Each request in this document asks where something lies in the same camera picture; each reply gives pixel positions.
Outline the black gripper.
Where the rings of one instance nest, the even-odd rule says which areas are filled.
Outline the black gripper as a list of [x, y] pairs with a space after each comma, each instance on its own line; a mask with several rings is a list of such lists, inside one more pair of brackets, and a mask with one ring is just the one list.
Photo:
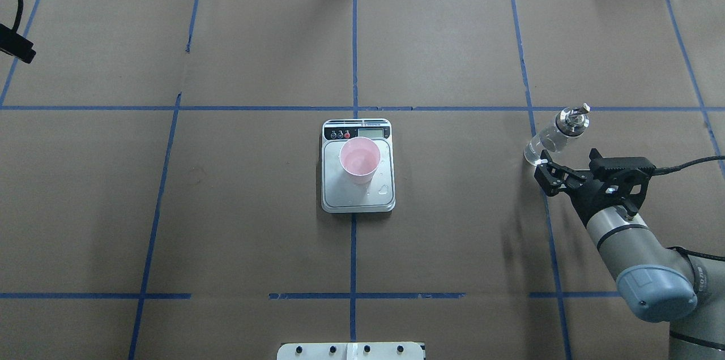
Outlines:
[[566, 193], [582, 224], [588, 224], [599, 211], [618, 205], [618, 198], [605, 192], [608, 189], [605, 182], [595, 179], [591, 173], [555, 163], [547, 149], [541, 151], [534, 179], [547, 197]]

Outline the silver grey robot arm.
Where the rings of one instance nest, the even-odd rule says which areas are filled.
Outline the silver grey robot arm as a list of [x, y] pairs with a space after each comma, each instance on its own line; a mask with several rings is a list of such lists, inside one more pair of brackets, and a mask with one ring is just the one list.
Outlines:
[[546, 196], [567, 194], [630, 311], [668, 322], [670, 359], [722, 359], [723, 257], [664, 247], [640, 214], [652, 177], [720, 161], [699, 158], [657, 167], [647, 158], [588, 154], [588, 168], [558, 164], [544, 149], [534, 179]]

